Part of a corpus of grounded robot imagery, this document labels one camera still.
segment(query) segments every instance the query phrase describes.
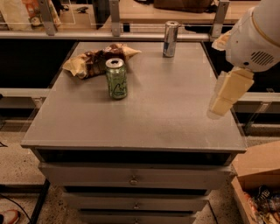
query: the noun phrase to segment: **floor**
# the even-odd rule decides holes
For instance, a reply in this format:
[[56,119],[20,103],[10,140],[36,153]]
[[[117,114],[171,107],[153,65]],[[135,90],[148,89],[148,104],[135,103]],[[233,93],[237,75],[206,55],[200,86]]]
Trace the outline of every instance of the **floor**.
[[[0,186],[17,184],[43,184],[44,176],[37,168],[39,161],[30,150],[20,146],[26,130],[31,124],[30,120],[7,119],[0,129]],[[248,146],[265,144],[280,140],[280,129],[276,125],[254,125],[250,136],[246,137]],[[194,224],[242,224],[242,219],[233,197],[233,189],[230,185],[232,175],[226,183],[210,194],[209,204],[198,213]],[[2,195],[16,201],[28,214],[36,205],[37,193],[3,193],[0,188],[0,211],[17,209],[21,211],[18,224],[28,223],[26,214],[13,202],[4,199]],[[61,198],[62,191],[55,185],[51,185],[45,203],[38,217],[38,224],[81,224],[75,210],[69,208]]]

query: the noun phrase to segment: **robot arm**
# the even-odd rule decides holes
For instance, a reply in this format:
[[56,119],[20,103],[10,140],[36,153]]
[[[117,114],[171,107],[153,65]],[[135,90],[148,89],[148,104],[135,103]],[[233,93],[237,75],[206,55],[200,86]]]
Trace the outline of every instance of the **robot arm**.
[[280,1],[262,0],[234,25],[226,59],[252,72],[269,70],[280,61]]
[[227,33],[226,60],[234,69],[219,76],[209,111],[224,116],[253,85],[254,72],[280,61],[280,1],[262,0]]

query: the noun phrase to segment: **can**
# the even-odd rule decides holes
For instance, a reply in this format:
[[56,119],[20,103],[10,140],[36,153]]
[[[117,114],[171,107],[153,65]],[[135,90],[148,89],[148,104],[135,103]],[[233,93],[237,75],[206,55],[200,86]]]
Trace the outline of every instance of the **can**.
[[164,32],[164,56],[171,58],[175,54],[179,23],[176,21],[167,21]]
[[108,93],[113,99],[127,96],[126,67],[122,59],[112,58],[106,61]]

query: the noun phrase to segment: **can lid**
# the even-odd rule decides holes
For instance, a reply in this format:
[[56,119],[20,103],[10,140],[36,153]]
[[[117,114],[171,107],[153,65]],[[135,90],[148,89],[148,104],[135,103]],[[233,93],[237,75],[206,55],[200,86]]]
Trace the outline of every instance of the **can lid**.
[[179,27],[179,23],[177,21],[167,21],[166,25],[173,26],[173,27]]
[[119,58],[112,58],[106,61],[106,67],[109,68],[119,68],[122,67],[123,65],[124,65],[123,60]]

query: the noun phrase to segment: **cable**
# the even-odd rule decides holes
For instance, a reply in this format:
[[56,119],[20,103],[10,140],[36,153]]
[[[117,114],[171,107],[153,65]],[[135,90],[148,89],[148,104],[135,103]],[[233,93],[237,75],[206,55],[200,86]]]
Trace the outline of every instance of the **cable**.
[[16,201],[14,201],[14,200],[12,200],[12,199],[9,199],[8,197],[2,195],[1,193],[0,193],[0,196],[1,196],[2,198],[6,199],[6,200],[11,201],[12,203],[15,203],[18,207],[20,207],[20,209],[21,209],[21,210],[24,212],[24,214],[26,215],[27,219],[28,219],[29,221],[31,221],[31,219],[30,219],[29,215],[27,214],[27,212],[26,212]]
[[0,142],[0,147],[8,147],[8,145],[3,144],[3,143]]
[[214,217],[216,223],[219,224],[219,223],[218,223],[218,220],[217,220],[217,217],[216,217],[216,215],[215,215],[215,213],[214,213],[214,211],[213,211],[213,208],[212,208],[212,206],[211,206],[211,204],[210,204],[210,201],[208,201],[208,205],[209,205],[209,207],[210,207],[210,210],[211,210],[211,212],[212,212],[212,214],[213,214],[213,217]]

